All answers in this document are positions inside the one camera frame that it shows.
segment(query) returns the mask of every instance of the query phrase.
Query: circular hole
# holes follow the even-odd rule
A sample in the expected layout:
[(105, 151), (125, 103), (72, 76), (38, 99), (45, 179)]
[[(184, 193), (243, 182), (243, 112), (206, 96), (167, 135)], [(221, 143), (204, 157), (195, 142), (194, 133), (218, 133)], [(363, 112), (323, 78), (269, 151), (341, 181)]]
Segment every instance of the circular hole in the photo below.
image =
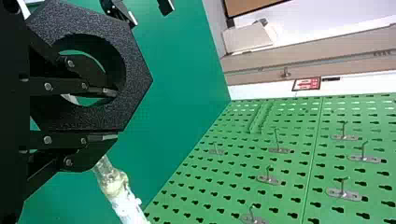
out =
[[(87, 63), (91, 65), (85, 67), (83, 67), (85, 64), (81, 66), (78, 62), (74, 62), (76, 69), (80, 66), (78, 70), (86, 70), (85, 72), (89, 77), (81, 78), (88, 79), (89, 83), (87, 83), (87, 86), (96, 87), (99, 90), (106, 88), (118, 92), (124, 88), (126, 81), (126, 65), (124, 60), (121, 58), (120, 53), (103, 38), (95, 35), (68, 35), (57, 40), (53, 44), (53, 47), (59, 50), (62, 55), (76, 55), (76, 58), (78, 55), (84, 55), (92, 60)], [(93, 77), (96, 74), (101, 75), (102, 72), (100, 70), (105, 72), (105, 77), (103, 75), (101, 77)], [(63, 95), (63, 98), (81, 106), (105, 105), (115, 99), (114, 97), (102, 97), (94, 94), (87, 95), (86, 93), (79, 94), (77, 98), (70, 97), (67, 94)]]
[[(61, 52), (59, 52), (59, 54), (61, 54), (63, 56), (67, 56), (67, 55), (87, 56), (87, 57), (93, 59), (99, 65), (101, 70), (105, 72), (105, 69), (103, 68), (103, 66), (95, 58), (93, 58), (90, 54), (85, 53), (83, 51), (67, 49), (67, 50), (62, 50)], [(75, 105), (82, 105), (82, 106), (87, 106), (87, 107), (99, 104), (98, 102), (103, 100), (103, 98), (101, 98), (101, 97), (96, 98), (96, 97), (75, 96), (73, 94), (62, 95), (62, 97)]]
[(21, 12), (20, 5), (17, 0), (3, 0), (4, 8), (12, 14), (19, 14)]

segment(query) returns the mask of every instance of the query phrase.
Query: white surface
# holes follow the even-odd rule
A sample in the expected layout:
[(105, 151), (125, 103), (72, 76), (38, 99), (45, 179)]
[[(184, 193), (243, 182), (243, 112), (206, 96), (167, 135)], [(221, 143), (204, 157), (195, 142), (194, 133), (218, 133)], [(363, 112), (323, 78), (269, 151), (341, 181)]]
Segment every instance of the white surface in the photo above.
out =
[(319, 91), (291, 91), (294, 81), (228, 87), (232, 100), (396, 92), (396, 71), (341, 77), (322, 82)]
[(228, 53), (273, 45), (261, 22), (241, 28), (231, 28), (225, 30), (222, 35)]
[(44, 2), (44, 0), (24, 0), (26, 4), (40, 3)]
[(383, 27), (396, 22), (395, 15), (395, 0), (292, 0), (234, 21), (241, 27), (267, 19), (276, 31), (277, 41), (270, 47), (275, 48)]
[(116, 198), (109, 200), (122, 224), (150, 224), (140, 209), (142, 201), (134, 196), (129, 187)]
[(20, 5), (20, 8), (21, 8), (23, 17), (24, 17), (25, 19), (27, 19), (27, 18), (30, 16), (30, 11), (29, 11), (29, 9), (27, 8), (25, 2), (23, 2), (23, 0), (17, 0), (17, 2), (18, 2), (18, 4)]

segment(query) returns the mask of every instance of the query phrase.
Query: sticker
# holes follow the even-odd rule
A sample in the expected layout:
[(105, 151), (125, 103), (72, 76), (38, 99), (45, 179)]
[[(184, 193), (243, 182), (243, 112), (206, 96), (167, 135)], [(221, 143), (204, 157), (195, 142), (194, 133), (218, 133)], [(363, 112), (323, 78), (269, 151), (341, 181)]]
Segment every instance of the sticker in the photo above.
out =
[(311, 77), (294, 80), (292, 91), (317, 91), (320, 90), (320, 77)]

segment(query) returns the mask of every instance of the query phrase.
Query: white object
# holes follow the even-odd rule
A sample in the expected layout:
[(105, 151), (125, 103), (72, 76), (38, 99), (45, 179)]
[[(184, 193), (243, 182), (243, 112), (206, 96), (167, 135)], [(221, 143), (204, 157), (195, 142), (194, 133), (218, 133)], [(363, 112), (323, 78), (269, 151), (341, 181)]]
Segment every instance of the white object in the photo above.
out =
[(122, 224), (150, 224), (140, 209), (142, 201), (134, 196), (129, 187), (128, 176), (114, 168), (106, 155), (92, 170)]
[(225, 30), (222, 35), (228, 53), (247, 51), (273, 45), (269, 33), (272, 26), (263, 26), (261, 22), (253, 23), (242, 28)]

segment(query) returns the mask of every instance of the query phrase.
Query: white wall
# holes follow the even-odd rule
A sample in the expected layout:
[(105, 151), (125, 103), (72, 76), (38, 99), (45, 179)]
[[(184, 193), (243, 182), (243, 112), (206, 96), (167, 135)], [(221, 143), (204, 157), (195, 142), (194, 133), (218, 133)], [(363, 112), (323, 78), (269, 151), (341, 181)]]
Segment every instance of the white wall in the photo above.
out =
[(232, 100), (396, 92), (396, 71), (348, 75), (322, 82), (319, 91), (291, 91), (294, 81), (228, 87)]
[(210, 31), (216, 45), (219, 57), (226, 54), (222, 32), (227, 29), (227, 23), (224, 14), (222, 0), (203, 0), (207, 19), (209, 21)]
[(234, 21), (240, 27), (265, 18), (276, 30), (276, 46), (284, 46), (316, 39), (312, 36), (322, 38), (357, 32), (364, 30), (357, 26), (367, 26), (367, 22), (357, 23), (393, 15), (396, 15), (396, 0), (291, 0), (238, 17)]

